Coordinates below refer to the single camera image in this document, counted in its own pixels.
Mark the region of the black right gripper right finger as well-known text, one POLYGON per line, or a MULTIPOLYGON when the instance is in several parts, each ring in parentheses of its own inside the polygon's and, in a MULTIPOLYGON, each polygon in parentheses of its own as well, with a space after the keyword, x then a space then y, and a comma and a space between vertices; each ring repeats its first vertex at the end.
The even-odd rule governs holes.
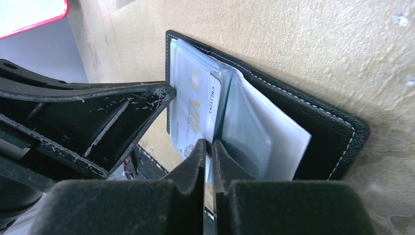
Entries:
POLYGON ((358 194, 333 181, 260 181, 211 145, 218 235, 373 235, 358 194))

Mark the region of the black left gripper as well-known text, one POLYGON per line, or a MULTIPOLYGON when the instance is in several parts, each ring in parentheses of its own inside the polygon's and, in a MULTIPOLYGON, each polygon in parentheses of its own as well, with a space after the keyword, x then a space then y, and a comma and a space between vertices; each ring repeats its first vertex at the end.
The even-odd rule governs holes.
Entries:
POLYGON ((55 162, 38 150, 38 143, 13 131, 0 132, 0 231, 42 198, 55 162))

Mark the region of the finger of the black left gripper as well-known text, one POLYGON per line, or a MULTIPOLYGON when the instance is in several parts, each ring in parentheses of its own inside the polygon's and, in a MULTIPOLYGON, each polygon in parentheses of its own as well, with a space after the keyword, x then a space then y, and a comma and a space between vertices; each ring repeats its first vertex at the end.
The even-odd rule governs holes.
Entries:
POLYGON ((175 97, 164 81, 68 83, 0 62, 0 138, 51 179, 105 179, 175 97))

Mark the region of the black leather card holder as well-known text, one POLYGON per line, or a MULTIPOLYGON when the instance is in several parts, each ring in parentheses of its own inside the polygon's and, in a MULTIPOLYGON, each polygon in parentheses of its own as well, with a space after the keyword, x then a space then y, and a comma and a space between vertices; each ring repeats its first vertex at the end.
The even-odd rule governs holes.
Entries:
POLYGON ((294 175, 295 180, 342 180, 370 135, 360 117, 330 105, 213 46, 179 32, 165 33, 165 79, 170 80, 170 42, 183 39, 204 54, 233 66, 271 102, 308 131, 312 138, 294 175))

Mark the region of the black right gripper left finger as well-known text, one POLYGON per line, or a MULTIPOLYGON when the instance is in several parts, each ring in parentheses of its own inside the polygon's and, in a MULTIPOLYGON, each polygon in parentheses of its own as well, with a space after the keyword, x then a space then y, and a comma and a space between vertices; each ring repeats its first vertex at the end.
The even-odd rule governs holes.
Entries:
POLYGON ((206 140, 156 181, 66 180, 49 192, 32 235, 201 235, 206 140))

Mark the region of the white VIP card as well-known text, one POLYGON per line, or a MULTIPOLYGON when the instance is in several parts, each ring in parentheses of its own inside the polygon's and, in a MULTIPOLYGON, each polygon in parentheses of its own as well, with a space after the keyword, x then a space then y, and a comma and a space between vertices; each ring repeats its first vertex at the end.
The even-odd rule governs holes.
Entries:
POLYGON ((190 56, 178 55, 175 88, 171 138, 179 154, 187 158, 198 139, 214 138, 222 85, 208 67, 190 56))

